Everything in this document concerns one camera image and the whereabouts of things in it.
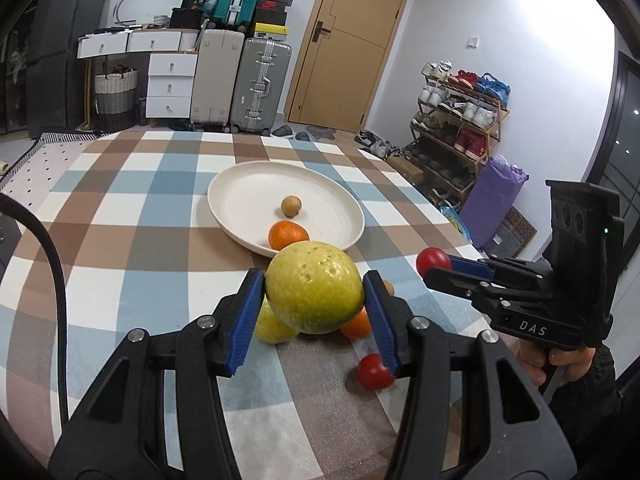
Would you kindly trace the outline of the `right hand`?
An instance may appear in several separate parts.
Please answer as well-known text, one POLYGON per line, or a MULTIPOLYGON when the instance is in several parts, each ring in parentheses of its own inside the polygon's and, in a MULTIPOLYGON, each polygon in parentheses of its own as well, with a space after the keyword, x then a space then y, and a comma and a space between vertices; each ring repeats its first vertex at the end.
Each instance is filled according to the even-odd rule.
POLYGON ((577 382, 588 373, 595 355, 595 348, 589 348, 583 344, 573 351, 559 349, 547 351, 526 340, 518 342, 518 351, 516 352, 518 362, 521 363, 526 375, 536 387, 542 386, 547 380, 544 372, 546 364, 565 367, 565 373, 561 379, 562 384, 577 382))

